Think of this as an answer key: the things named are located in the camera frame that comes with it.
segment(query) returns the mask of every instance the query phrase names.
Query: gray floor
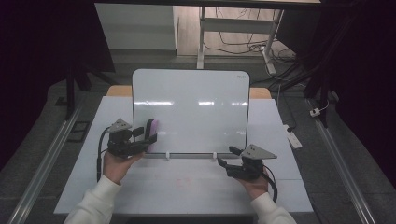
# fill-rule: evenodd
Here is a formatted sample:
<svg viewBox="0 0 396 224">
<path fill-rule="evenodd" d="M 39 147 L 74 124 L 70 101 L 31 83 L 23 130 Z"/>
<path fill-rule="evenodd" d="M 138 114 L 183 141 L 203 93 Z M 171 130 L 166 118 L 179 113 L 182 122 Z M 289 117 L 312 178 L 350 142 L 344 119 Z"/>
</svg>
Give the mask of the gray floor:
<svg viewBox="0 0 396 224">
<path fill-rule="evenodd" d="M 196 65 L 194 57 L 177 57 L 169 54 L 150 54 L 143 52 L 113 52 L 116 74 L 109 74 L 123 84 L 131 84 L 131 74 L 137 68 L 183 68 L 193 69 Z M 289 64 L 277 65 L 283 71 Z M 268 78 L 262 66 L 262 58 L 206 58 L 206 69 L 244 70 L 252 80 Z M 87 99 L 78 116 L 78 121 L 92 122 L 102 96 L 106 95 L 108 84 L 90 76 L 92 89 L 85 92 Z M 267 87 L 272 81 L 256 86 Z M 302 86 L 292 88 L 279 95 L 279 113 L 284 123 L 297 125 L 294 133 L 303 144 L 303 148 L 293 150 L 300 168 L 305 187 L 316 213 L 292 214 L 298 223 L 361 223 L 350 200 L 344 184 L 337 174 L 332 158 L 326 148 L 316 126 L 309 116 Z M 276 91 L 272 92 L 277 99 Z M 65 97 L 65 83 L 60 82 L 49 89 L 49 98 L 40 118 L 21 144 L 18 152 L 0 173 L 0 223 L 6 223 L 20 197 L 29 184 L 36 168 L 43 159 L 54 136 L 63 122 L 64 106 L 55 106 L 59 97 Z M 328 108 L 329 129 L 336 140 L 351 173 L 359 184 L 361 191 L 373 211 L 377 223 L 396 223 L 396 191 L 388 182 L 378 165 L 365 147 L 340 120 L 334 110 L 334 104 Z M 69 134 L 69 139 L 78 139 L 80 133 Z M 66 142 L 58 160 L 53 166 L 49 178 L 41 190 L 26 223 L 62 223 L 64 217 L 53 215 L 53 210 L 70 175 L 82 143 Z M 125 217 L 114 217 L 112 223 L 125 222 Z M 135 218 L 129 223 L 174 223 L 176 218 L 166 220 Z M 179 220 L 191 223 L 191 220 Z M 216 219 L 216 223 L 230 223 L 230 219 Z M 234 220 L 232 223 L 243 223 Z"/>
</svg>

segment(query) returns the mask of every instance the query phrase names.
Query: white table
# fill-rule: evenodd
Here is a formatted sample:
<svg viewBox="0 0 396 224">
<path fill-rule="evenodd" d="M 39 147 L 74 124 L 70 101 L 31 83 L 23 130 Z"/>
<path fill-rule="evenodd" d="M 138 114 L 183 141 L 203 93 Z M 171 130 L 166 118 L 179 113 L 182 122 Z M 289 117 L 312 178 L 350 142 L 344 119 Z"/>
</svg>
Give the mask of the white table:
<svg viewBox="0 0 396 224">
<path fill-rule="evenodd" d="M 247 144 L 271 148 L 264 161 L 276 176 L 277 204 L 290 212 L 312 212 L 274 100 L 249 101 Z M 132 122 L 132 97 L 103 98 L 54 213 L 67 215 L 96 184 L 100 134 L 118 118 Z M 104 148 L 108 140 L 105 136 Z M 240 160 L 228 160 L 240 163 Z M 114 214 L 125 216 L 239 216 L 253 214 L 243 187 L 210 159 L 142 159 L 122 180 Z"/>
</svg>

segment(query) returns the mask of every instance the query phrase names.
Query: whiteboard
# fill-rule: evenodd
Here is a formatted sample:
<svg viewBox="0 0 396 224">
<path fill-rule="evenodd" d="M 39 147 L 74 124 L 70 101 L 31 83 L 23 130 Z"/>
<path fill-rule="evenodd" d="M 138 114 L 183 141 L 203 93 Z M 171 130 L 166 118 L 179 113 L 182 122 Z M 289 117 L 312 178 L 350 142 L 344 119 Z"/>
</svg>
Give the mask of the whiteboard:
<svg viewBox="0 0 396 224">
<path fill-rule="evenodd" d="M 132 83 L 134 128 L 158 120 L 150 152 L 229 153 L 229 146 L 246 147 L 246 72 L 138 69 Z"/>
</svg>

